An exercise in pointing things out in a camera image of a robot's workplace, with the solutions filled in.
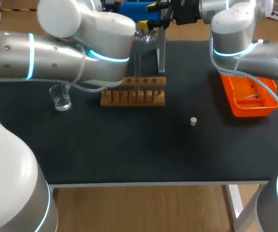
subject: table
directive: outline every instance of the table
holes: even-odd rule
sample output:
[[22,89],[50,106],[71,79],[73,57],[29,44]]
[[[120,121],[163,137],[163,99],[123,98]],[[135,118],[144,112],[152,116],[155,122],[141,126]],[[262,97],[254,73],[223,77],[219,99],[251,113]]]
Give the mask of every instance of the table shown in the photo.
[[[32,149],[52,187],[266,183],[278,171],[278,110],[235,118],[208,42],[167,42],[166,54],[166,107],[101,108],[99,94],[71,89],[72,108],[61,113],[50,83],[0,83],[0,121]],[[158,75],[154,44],[142,67]]]

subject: yellow object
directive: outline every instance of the yellow object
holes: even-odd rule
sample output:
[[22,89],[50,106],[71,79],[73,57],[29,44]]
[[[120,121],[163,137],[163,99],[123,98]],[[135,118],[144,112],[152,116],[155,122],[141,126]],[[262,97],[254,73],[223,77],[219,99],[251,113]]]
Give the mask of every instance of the yellow object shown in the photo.
[[7,8],[1,8],[0,11],[28,11],[28,12],[35,12],[36,9],[27,9],[27,8],[7,9]]
[[149,30],[147,22],[148,22],[147,20],[139,21],[139,27],[141,30],[144,30],[144,31]]
[[148,8],[149,6],[155,6],[155,5],[156,5],[156,2],[155,2],[155,3],[152,3],[152,4],[150,4],[150,5],[148,5],[147,8]]

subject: clear glass cup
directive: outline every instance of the clear glass cup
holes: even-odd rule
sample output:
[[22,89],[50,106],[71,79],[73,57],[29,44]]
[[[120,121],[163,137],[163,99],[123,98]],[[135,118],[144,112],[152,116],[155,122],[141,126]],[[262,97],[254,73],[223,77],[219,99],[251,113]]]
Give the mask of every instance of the clear glass cup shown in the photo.
[[69,90],[64,84],[52,86],[49,93],[53,99],[54,106],[58,111],[66,111],[71,108]]

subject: white cable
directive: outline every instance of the white cable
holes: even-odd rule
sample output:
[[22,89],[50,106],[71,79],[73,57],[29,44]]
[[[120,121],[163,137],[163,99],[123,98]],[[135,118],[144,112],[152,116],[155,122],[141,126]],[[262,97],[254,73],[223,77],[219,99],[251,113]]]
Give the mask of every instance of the white cable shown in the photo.
[[70,85],[73,86],[77,89],[80,89],[82,91],[85,92],[89,92],[89,93],[97,93],[97,92],[101,92],[105,89],[105,87],[100,87],[100,88],[86,88],[83,87],[81,85],[78,85],[76,83],[72,83],[69,81],[64,81],[64,80],[56,80],[56,79],[41,79],[41,78],[30,78],[30,79],[25,79],[25,78],[0,78],[0,82],[30,82],[30,81],[43,81],[43,82],[57,82],[57,83],[62,83],[65,85]]
[[77,77],[72,81],[72,83],[74,83],[74,84],[75,84],[77,81],[79,81],[80,78],[81,78],[81,76],[82,76],[82,73],[83,73],[83,70],[84,70],[84,66],[85,66],[85,58],[86,58],[85,48],[84,48],[81,44],[78,44],[78,46],[80,47],[81,52],[82,52],[82,60],[81,60],[81,66],[80,66],[78,75],[77,75]]
[[261,80],[259,80],[258,78],[256,78],[255,76],[253,75],[250,75],[246,72],[241,72],[241,71],[234,71],[234,70],[230,70],[230,69],[225,69],[225,68],[222,68],[221,66],[219,66],[215,60],[214,60],[214,57],[213,57],[213,36],[212,36],[212,32],[211,32],[211,39],[210,39],[210,58],[211,58],[211,62],[212,64],[214,65],[215,68],[217,68],[217,70],[220,72],[220,73],[231,73],[231,74],[237,74],[239,76],[245,76],[245,77],[248,77],[249,79],[253,80],[254,82],[258,83],[259,85],[261,85],[266,91],[268,94],[270,94],[274,99],[275,101],[278,103],[278,96],[268,87],[266,86]]

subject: cable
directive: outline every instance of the cable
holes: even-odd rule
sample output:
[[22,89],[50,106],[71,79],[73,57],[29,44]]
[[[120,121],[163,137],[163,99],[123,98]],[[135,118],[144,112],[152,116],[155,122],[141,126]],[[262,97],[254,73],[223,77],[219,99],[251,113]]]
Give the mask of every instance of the cable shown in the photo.
[[69,81],[64,81],[64,80],[56,80],[56,79],[41,79],[41,78],[30,78],[30,79],[25,79],[25,78],[0,78],[0,82],[30,82],[30,81],[43,81],[43,82],[57,82],[57,83],[62,83],[65,85],[70,85],[73,86],[77,89],[80,89],[82,91],[88,92],[88,93],[97,93],[97,92],[101,92],[102,90],[105,89],[105,87],[100,87],[100,88],[86,88],[83,87],[79,84],[76,83],[72,83]]
[[215,68],[217,68],[218,71],[220,71],[220,73],[231,73],[234,75],[238,75],[238,76],[245,76],[248,77],[249,79],[253,80],[254,82],[258,83],[259,85],[261,85],[268,94],[270,94],[274,100],[278,103],[278,96],[268,87],[266,86],[261,80],[259,80],[257,77],[250,75],[246,72],[241,72],[241,71],[234,71],[234,70],[230,70],[230,69],[225,69],[222,68],[221,66],[219,66],[213,57],[213,36],[212,36],[212,31],[211,31],[211,37],[210,37],[210,58],[211,58],[211,62],[214,65]]

